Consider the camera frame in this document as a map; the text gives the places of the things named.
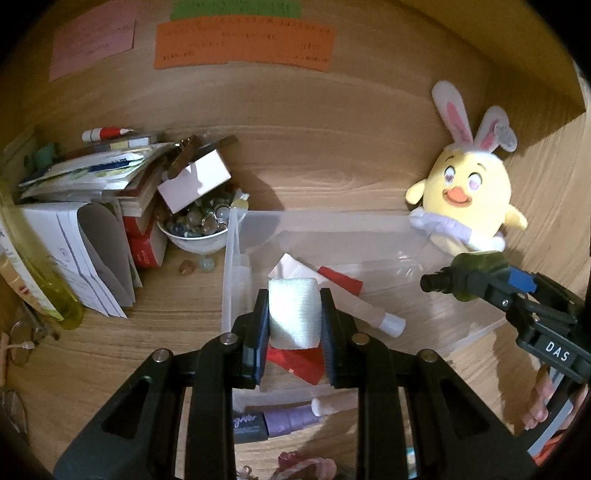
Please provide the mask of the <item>person's right hand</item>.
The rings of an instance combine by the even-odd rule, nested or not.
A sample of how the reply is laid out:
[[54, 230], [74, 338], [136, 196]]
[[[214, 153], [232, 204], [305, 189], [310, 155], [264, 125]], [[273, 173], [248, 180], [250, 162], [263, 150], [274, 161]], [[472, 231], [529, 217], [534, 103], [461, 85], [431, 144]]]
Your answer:
[[531, 391], [527, 408], [522, 416], [522, 422], [526, 430], [532, 430], [543, 423], [548, 415], [547, 404], [555, 391], [554, 383], [548, 367], [542, 367], [537, 374], [536, 383]]

